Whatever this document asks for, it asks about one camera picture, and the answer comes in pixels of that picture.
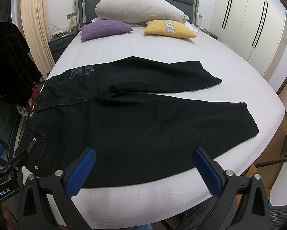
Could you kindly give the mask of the black denim pants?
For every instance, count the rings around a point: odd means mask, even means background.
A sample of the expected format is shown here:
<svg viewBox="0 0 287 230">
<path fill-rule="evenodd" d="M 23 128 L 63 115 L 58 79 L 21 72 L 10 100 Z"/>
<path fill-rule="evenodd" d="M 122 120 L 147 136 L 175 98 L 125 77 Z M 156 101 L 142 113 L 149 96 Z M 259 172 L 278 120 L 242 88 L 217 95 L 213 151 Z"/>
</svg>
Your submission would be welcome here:
<svg viewBox="0 0 287 230">
<path fill-rule="evenodd" d="M 29 153 L 29 171 L 45 177 L 94 149 L 96 164 L 85 188 L 142 184 L 185 172 L 194 167 L 196 147 L 216 158 L 258 135 L 245 103 L 175 97 L 220 83 L 198 61 L 128 57 L 67 70 L 45 82 L 18 151 Z"/>
</svg>

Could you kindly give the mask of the black mesh chair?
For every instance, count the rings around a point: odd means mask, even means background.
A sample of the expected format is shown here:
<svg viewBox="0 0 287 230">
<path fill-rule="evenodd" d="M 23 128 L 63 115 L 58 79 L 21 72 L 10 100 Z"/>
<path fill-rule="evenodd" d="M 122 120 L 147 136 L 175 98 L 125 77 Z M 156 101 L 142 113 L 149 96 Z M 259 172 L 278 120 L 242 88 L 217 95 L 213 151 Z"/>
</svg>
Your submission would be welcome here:
<svg viewBox="0 0 287 230">
<path fill-rule="evenodd" d="M 256 163 L 257 168 L 282 164 L 269 197 L 271 229 L 287 229 L 287 156 Z"/>
</svg>

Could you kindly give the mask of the black hanging clothes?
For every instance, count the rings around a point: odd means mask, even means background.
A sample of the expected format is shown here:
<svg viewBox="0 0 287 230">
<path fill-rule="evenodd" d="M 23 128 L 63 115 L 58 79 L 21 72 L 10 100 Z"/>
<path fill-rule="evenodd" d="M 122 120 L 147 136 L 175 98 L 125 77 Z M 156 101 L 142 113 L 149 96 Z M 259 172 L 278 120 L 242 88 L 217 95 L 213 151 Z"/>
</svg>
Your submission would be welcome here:
<svg viewBox="0 0 287 230">
<path fill-rule="evenodd" d="M 32 96 L 33 86 L 43 77 L 29 53 L 18 27 L 0 22 L 0 98 L 23 107 Z"/>
</svg>

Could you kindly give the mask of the white bed mattress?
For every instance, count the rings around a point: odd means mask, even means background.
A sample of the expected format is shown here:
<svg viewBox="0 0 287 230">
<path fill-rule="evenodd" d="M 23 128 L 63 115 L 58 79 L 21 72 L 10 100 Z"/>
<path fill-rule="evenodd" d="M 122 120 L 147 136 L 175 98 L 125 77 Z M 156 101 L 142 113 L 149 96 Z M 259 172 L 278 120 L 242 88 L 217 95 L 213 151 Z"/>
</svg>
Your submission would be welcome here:
<svg viewBox="0 0 287 230">
<path fill-rule="evenodd" d="M 195 147 L 242 174 L 284 114 L 266 80 L 222 43 L 134 25 L 72 40 L 32 106 L 20 149 L 29 152 L 26 169 L 45 177 L 93 148 L 95 167 L 73 201 L 93 228 L 129 227 L 208 199 Z"/>
</svg>

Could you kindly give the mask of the dark bedside table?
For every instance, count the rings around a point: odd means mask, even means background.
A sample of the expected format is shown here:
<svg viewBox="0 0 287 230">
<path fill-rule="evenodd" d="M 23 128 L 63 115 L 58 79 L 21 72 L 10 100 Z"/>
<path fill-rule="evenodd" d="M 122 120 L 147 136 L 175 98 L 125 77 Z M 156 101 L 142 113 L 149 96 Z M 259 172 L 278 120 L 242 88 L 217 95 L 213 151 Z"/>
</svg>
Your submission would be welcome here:
<svg viewBox="0 0 287 230">
<path fill-rule="evenodd" d="M 57 62 L 65 49 L 69 46 L 72 40 L 78 35 L 79 31 L 74 30 L 62 36 L 57 36 L 48 42 L 54 62 Z"/>
</svg>

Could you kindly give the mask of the beige curtain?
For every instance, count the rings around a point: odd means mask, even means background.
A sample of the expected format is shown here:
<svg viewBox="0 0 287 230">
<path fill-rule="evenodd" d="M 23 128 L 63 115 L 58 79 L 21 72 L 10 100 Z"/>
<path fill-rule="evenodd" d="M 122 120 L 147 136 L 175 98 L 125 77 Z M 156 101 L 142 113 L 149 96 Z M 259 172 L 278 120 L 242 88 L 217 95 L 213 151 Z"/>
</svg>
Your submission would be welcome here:
<svg viewBox="0 0 287 230">
<path fill-rule="evenodd" d="M 33 61 L 47 79 L 55 63 L 48 45 L 46 0 L 20 0 L 20 17 Z"/>
</svg>

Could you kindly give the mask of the purple cushion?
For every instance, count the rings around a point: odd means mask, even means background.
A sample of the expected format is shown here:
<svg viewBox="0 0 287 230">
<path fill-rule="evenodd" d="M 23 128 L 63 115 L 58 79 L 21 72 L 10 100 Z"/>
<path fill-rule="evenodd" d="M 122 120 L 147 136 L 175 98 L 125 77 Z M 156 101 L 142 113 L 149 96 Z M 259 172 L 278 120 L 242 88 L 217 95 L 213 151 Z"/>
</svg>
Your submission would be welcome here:
<svg viewBox="0 0 287 230">
<path fill-rule="evenodd" d="M 116 20 L 99 20 L 81 28 L 82 41 L 129 33 L 131 31 L 133 31 L 133 28 L 129 25 Z"/>
</svg>

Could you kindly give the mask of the cream wardrobe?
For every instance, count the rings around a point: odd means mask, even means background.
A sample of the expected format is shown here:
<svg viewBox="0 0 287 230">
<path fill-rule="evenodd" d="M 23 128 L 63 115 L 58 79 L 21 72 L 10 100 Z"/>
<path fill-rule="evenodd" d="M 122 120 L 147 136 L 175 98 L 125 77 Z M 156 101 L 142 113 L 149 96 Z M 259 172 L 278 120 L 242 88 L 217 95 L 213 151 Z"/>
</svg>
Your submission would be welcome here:
<svg viewBox="0 0 287 230">
<path fill-rule="evenodd" d="M 216 0 L 209 30 L 268 81 L 287 43 L 287 10 L 280 0 Z"/>
</svg>

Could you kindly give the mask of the yellow patterned cushion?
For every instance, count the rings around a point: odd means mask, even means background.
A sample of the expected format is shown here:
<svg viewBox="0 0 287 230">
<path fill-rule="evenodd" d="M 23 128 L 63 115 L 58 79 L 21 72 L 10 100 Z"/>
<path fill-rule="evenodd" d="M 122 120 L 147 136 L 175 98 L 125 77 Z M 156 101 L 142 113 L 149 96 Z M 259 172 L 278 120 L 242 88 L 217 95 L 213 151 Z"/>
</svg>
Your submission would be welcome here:
<svg viewBox="0 0 287 230">
<path fill-rule="evenodd" d="M 196 38 L 195 32 L 183 23 L 172 20 L 153 20 L 146 23 L 144 34 L 161 35 L 178 39 Z"/>
</svg>

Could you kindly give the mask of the large beige pillow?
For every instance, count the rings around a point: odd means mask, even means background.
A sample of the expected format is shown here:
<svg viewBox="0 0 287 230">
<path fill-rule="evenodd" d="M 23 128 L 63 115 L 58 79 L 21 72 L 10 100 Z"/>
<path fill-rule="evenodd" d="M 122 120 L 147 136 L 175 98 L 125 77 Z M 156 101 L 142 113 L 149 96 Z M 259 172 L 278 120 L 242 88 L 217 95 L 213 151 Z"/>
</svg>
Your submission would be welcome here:
<svg viewBox="0 0 287 230">
<path fill-rule="evenodd" d="M 100 0 L 95 8 L 102 19 L 127 23 L 173 20 L 186 23 L 189 17 L 166 0 Z"/>
</svg>

